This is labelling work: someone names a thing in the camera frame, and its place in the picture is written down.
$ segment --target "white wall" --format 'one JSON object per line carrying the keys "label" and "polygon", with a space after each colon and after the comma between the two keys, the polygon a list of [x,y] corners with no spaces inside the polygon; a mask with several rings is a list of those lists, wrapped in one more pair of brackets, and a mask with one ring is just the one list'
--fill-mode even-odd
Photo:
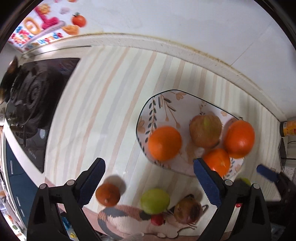
{"label": "white wall", "polygon": [[21,56],[20,52],[16,51],[12,46],[10,46],[9,44],[5,44],[0,53],[0,83],[10,62],[13,60],[15,55],[18,57],[18,59]]}

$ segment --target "green apple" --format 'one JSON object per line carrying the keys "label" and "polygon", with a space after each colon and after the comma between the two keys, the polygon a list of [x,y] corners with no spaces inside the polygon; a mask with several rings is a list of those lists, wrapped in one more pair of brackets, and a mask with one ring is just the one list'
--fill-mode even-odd
{"label": "green apple", "polygon": [[170,204],[170,195],[162,189],[146,191],[141,197],[141,207],[147,214],[158,214],[165,211]]}

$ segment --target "orange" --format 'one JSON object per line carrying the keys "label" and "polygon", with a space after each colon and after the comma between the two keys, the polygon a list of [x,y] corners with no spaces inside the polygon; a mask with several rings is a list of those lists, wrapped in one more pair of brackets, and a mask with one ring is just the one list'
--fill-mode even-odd
{"label": "orange", "polygon": [[181,135],[171,126],[157,128],[148,139],[149,152],[158,161],[167,161],[174,158],[181,146]]}
{"label": "orange", "polygon": [[232,123],[224,138],[224,148],[235,159],[246,156],[255,142],[255,132],[250,123],[238,120]]}
{"label": "orange", "polygon": [[119,188],[111,183],[103,183],[96,190],[98,202],[106,207],[115,206],[120,199]]}
{"label": "orange", "polygon": [[202,158],[209,168],[212,171],[216,171],[220,177],[225,176],[229,170],[230,158],[228,153],[222,148],[211,150]]}

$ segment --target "red cherry tomato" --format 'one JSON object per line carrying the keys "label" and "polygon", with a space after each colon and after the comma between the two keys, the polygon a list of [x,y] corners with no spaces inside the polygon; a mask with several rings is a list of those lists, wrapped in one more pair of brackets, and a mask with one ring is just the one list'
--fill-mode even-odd
{"label": "red cherry tomato", "polygon": [[159,213],[159,214],[151,215],[151,223],[155,226],[160,226],[165,224],[165,219],[163,217],[163,214]]}

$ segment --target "screw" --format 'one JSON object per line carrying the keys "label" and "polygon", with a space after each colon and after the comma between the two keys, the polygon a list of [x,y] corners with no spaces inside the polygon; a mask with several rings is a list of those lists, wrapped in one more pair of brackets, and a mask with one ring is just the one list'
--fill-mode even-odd
{"label": "screw", "polygon": [[72,186],[74,183],[75,183],[74,180],[69,180],[69,181],[67,181],[67,185],[68,185],[68,186]]}
{"label": "screw", "polygon": [[40,186],[39,186],[40,189],[44,189],[46,188],[46,184],[45,183],[42,183]]}
{"label": "screw", "polygon": [[254,183],[254,184],[253,184],[253,187],[254,187],[255,189],[259,189],[259,188],[260,188],[260,186],[259,186],[258,183]]}
{"label": "screw", "polygon": [[231,185],[233,184],[233,182],[232,182],[231,180],[229,180],[229,179],[226,179],[226,180],[224,181],[224,183],[225,183],[227,186],[231,186]]}

